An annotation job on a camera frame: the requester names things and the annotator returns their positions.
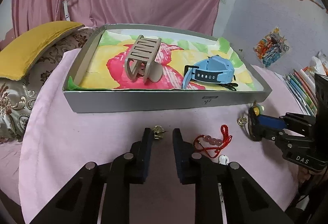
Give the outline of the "stack of books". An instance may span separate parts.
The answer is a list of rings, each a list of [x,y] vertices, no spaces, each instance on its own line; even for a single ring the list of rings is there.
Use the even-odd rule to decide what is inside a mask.
[[[318,111],[318,99],[316,98],[315,75],[327,76],[327,56],[319,51],[310,60],[310,65],[292,73],[277,76],[285,83],[289,92],[296,100],[302,112],[315,116]]]

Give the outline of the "small gold earring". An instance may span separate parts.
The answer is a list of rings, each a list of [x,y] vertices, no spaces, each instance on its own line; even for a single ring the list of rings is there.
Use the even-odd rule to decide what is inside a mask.
[[[237,123],[239,126],[244,127],[248,122],[248,119],[245,116],[239,117]]]

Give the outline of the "colourful floral cloth liner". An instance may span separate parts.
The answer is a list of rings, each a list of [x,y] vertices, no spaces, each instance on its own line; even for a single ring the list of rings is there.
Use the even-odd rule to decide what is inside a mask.
[[[155,61],[162,65],[163,75],[159,82],[144,83],[141,78],[132,82],[124,71],[124,59],[136,41],[135,35],[123,35],[106,30],[100,38],[95,53],[87,65],[79,84],[68,80],[68,89],[73,90],[173,90],[182,86],[185,65],[193,65],[207,57],[218,55],[230,61],[235,70],[233,80],[237,91],[259,91],[255,81],[230,43],[220,37],[206,44],[192,40],[163,38]]]

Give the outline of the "floral patterned pillow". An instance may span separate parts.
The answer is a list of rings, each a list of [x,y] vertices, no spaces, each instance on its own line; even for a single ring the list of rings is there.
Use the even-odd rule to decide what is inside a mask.
[[[92,27],[82,27],[49,47],[20,81],[1,78],[1,143],[22,141],[37,96],[65,52],[80,49]]]

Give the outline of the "colourful wall sticker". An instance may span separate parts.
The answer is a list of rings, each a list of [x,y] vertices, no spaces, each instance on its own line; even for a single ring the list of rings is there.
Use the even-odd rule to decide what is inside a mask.
[[[290,50],[287,40],[280,35],[280,29],[274,28],[265,35],[254,47],[256,56],[266,68],[274,64]]]

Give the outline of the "beige hair claw clip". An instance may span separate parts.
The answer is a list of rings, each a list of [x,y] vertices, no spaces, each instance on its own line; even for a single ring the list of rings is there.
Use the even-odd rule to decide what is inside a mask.
[[[155,59],[160,46],[161,38],[145,38],[140,35],[136,39],[124,61],[126,75],[131,81],[136,81],[141,76],[144,83],[147,80],[159,82],[163,68]]]

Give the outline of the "yellow pillow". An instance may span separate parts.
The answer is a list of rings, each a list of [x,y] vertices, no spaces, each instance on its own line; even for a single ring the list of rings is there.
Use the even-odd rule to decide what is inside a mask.
[[[47,49],[82,27],[78,22],[52,21],[26,31],[1,50],[1,78],[21,80]]]

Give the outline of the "blue smart watch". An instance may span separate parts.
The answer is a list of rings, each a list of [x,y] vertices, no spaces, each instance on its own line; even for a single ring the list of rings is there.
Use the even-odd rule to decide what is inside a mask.
[[[185,65],[183,72],[182,89],[186,89],[190,81],[207,84],[216,84],[231,91],[238,87],[235,69],[230,60],[219,55],[208,57],[194,65]]]

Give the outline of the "pink bed sheet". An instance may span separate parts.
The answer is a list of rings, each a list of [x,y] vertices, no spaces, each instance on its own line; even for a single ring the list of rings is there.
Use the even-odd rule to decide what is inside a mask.
[[[232,141],[223,150],[238,162],[282,208],[294,198],[296,165],[282,158],[268,140],[254,142],[237,124],[247,105],[187,110],[77,114],[62,91],[78,50],[64,54],[39,93],[21,143],[1,145],[1,189],[22,207],[30,222],[45,204],[87,162],[111,162],[141,139],[147,127],[165,129],[163,139],[152,145],[149,174],[143,185],[131,187],[131,223],[193,223],[195,189],[181,185],[177,176],[172,131],[184,140],[198,135],[220,137],[226,124]]]

